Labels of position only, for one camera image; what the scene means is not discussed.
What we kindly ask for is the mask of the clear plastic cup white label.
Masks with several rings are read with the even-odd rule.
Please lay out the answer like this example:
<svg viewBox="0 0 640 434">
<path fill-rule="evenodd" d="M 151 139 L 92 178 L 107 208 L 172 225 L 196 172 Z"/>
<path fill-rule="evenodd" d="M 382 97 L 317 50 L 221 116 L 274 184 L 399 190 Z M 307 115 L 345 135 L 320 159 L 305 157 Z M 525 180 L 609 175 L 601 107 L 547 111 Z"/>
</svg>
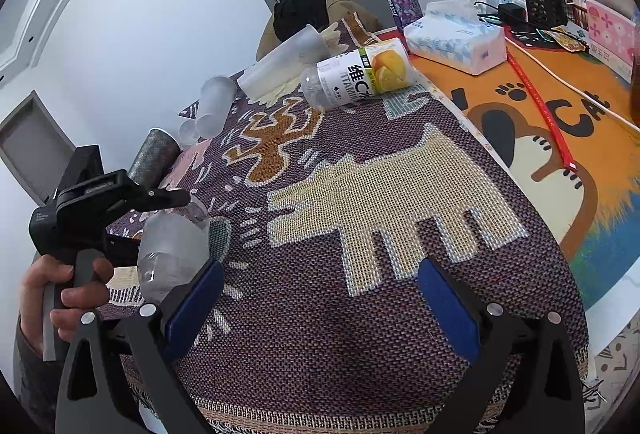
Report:
<svg viewBox="0 0 640 434">
<path fill-rule="evenodd" d="M 160 304 L 172 289 L 189 284 L 208 258 L 208 220 L 194 223 L 176 211 L 152 215 L 137 259 L 143 300 Z"/>
</svg>

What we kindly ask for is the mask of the dark patterned paper cup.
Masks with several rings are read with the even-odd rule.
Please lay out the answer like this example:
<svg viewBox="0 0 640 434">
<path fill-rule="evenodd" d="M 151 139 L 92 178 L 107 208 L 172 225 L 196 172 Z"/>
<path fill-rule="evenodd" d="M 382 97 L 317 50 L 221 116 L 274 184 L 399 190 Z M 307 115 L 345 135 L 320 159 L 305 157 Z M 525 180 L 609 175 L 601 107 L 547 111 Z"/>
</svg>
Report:
<svg viewBox="0 0 640 434">
<path fill-rule="evenodd" d="M 145 189 L 160 186 L 181 153 L 179 143 L 166 131 L 152 128 L 128 170 L 131 180 Z"/>
</svg>

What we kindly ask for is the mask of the small frosted plastic cup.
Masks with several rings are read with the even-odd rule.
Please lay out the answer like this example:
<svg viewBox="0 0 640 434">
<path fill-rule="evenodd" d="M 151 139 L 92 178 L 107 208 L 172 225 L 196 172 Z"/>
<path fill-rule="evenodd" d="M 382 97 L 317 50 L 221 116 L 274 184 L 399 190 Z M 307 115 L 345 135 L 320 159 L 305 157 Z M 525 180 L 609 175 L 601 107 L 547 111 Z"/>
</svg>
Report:
<svg viewBox="0 0 640 434">
<path fill-rule="evenodd" d="M 236 94 L 236 83 L 228 77 L 208 79 L 201 88 L 195 130 L 203 139 L 218 136 L 226 124 Z"/>
</svg>

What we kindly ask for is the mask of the tall frosted plastic cup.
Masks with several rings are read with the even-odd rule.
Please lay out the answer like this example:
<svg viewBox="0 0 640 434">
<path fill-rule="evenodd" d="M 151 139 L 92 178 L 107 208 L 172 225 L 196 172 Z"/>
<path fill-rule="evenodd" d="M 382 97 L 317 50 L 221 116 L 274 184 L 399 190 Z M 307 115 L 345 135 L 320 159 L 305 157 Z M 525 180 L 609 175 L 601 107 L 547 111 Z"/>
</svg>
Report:
<svg viewBox="0 0 640 434">
<path fill-rule="evenodd" d="M 245 69 L 238 79 L 238 86 L 249 98 L 257 100 L 329 57 L 326 40 L 314 27 L 307 25 Z"/>
</svg>

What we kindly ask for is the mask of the patterned woven purple blanket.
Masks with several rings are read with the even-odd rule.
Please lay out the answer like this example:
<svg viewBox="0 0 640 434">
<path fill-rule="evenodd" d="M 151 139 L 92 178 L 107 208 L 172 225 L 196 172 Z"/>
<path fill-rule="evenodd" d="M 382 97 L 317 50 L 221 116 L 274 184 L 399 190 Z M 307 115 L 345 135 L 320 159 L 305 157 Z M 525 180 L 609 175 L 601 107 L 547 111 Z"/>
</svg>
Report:
<svg viewBox="0 0 640 434">
<path fill-rule="evenodd" d="M 299 91 L 239 96 L 224 131 L 162 172 L 212 219 L 224 289 L 176 373 L 217 433 L 421 433 L 468 363 L 419 290 L 424 259 L 511 314 L 558 313 L 588 364 L 584 304 L 564 255 L 588 209 L 518 116 L 536 162 L 526 194 L 430 81 L 329 111 Z"/>
</svg>

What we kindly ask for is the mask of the orange cat mat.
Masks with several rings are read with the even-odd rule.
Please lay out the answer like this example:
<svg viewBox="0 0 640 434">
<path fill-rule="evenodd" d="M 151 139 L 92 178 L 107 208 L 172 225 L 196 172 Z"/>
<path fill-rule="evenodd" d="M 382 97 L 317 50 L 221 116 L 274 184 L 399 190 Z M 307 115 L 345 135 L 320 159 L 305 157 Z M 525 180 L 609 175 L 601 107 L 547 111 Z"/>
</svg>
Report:
<svg viewBox="0 0 640 434">
<path fill-rule="evenodd" d="M 508 59 L 478 76 L 413 66 L 484 134 L 552 230 L 586 309 L 638 271 L 639 133 L 628 90 L 586 53 L 506 38 Z"/>
</svg>

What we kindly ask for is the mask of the red strip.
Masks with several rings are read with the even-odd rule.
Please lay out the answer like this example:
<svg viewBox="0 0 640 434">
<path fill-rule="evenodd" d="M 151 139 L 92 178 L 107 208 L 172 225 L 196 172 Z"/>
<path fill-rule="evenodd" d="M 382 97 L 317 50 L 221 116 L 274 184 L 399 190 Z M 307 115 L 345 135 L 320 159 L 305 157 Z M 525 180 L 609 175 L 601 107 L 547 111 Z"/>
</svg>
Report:
<svg viewBox="0 0 640 434">
<path fill-rule="evenodd" d="M 558 150 L 562 159 L 563 167 L 566 170 L 576 172 L 577 163 L 575 162 L 574 157 L 565 142 L 563 134 L 560 128 L 558 127 L 558 125 L 556 124 L 554 117 L 552 116 L 552 113 L 549 110 L 548 106 L 540 96 L 537 89 L 534 87 L 532 81 L 530 81 L 530 79 L 526 75 L 526 72 L 524 72 L 524 69 L 522 68 L 522 66 L 518 64 L 518 61 L 510 51 L 506 52 L 506 60 L 508 61 L 508 63 L 516 73 L 516 76 L 518 76 L 518 79 L 520 79 L 524 84 L 524 86 L 526 87 L 526 90 L 529 96 L 532 98 L 534 104 L 536 105 L 539 113 L 541 114 L 542 119 L 544 119 L 544 122 L 546 123 L 546 126 L 549 132 L 551 133 L 552 139 L 555 142 L 556 147 L 558 147 Z"/>
</svg>

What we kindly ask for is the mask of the black jacket on chair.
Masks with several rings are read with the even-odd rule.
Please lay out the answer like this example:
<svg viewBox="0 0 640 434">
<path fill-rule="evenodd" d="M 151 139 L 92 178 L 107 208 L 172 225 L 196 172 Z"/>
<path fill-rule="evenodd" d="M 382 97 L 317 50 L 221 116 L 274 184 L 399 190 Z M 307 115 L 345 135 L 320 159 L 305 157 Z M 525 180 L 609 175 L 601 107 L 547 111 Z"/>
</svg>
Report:
<svg viewBox="0 0 640 434">
<path fill-rule="evenodd" d="M 288 40 L 307 25 L 322 31 L 329 26 L 326 0 L 285 0 L 273 11 L 273 30 L 280 41 Z"/>
</svg>

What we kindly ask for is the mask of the tan chair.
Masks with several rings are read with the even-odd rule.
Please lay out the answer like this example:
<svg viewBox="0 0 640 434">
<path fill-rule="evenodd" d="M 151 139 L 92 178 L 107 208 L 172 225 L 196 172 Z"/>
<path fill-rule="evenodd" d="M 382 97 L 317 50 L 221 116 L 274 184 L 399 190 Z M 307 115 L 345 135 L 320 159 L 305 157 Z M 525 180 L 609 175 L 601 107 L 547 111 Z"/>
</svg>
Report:
<svg viewBox="0 0 640 434">
<path fill-rule="evenodd" d="M 285 0 L 278 2 L 268 20 L 256 51 L 259 61 L 286 39 L 307 25 L 321 32 L 355 13 L 365 30 L 375 32 L 383 26 L 378 18 L 355 0 Z"/>
</svg>

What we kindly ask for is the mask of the orange label vitamin bottle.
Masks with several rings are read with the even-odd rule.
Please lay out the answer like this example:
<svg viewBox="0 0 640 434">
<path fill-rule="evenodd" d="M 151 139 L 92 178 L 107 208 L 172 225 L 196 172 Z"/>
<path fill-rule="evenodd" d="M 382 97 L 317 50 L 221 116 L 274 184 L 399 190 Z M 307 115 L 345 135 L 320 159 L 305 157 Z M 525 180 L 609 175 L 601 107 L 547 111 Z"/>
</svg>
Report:
<svg viewBox="0 0 640 434">
<path fill-rule="evenodd" d="M 311 107 L 330 110 L 412 86 L 414 71 L 399 38 L 363 46 L 307 68 L 300 90 Z"/>
</svg>

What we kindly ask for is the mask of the white tissue pack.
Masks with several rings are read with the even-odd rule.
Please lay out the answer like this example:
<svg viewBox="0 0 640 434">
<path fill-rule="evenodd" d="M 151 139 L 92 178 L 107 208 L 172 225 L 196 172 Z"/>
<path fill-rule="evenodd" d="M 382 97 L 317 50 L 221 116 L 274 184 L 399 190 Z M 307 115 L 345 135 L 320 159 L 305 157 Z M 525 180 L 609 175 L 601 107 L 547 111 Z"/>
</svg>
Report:
<svg viewBox="0 0 640 434">
<path fill-rule="evenodd" d="M 427 3 L 423 16 L 402 32 L 412 54 L 468 75 L 506 61 L 503 28 L 483 22 L 471 0 Z"/>
</svg>

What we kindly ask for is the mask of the pink floral box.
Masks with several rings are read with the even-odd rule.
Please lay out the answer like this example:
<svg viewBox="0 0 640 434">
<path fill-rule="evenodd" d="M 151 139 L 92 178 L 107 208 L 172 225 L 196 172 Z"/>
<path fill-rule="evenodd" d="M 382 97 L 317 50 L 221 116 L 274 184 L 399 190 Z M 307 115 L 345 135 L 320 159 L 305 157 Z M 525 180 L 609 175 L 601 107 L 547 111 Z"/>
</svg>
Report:
<svg viewBox="0 0 640 434">
<path fill-rule="evenodd" d="M 632 66 L 636 23 L 597 1 L 587 0 L 586 7 L 589 38 Z"/>
</svg>

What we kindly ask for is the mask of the black mesh pen holder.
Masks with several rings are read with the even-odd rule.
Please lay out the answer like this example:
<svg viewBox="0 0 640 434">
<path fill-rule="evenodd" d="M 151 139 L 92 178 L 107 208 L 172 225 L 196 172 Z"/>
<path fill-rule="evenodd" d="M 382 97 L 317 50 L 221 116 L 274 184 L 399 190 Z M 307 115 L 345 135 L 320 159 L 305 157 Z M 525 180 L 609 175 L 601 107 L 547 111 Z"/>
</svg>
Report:
<svg viewBox="0 0 640 434">
<path fill-rule="evenodd" d="M 529 24 L 542 29 L 551 29 L 567 24 L 562 0 L 525 0 Z"/>
</svg>

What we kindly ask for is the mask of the purple soda can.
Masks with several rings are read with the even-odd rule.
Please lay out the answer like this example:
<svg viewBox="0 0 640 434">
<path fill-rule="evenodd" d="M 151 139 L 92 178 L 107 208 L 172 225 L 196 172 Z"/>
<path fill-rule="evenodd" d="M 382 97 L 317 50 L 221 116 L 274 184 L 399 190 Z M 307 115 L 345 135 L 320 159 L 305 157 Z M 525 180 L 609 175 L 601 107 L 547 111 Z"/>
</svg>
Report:
<svg viewBox="0 0 640 434">
<path fill-rule="evenodd" d="M 387 0 L 387 3 L 400 32 L 423 16 L 419 0 Z"/>
</svg>

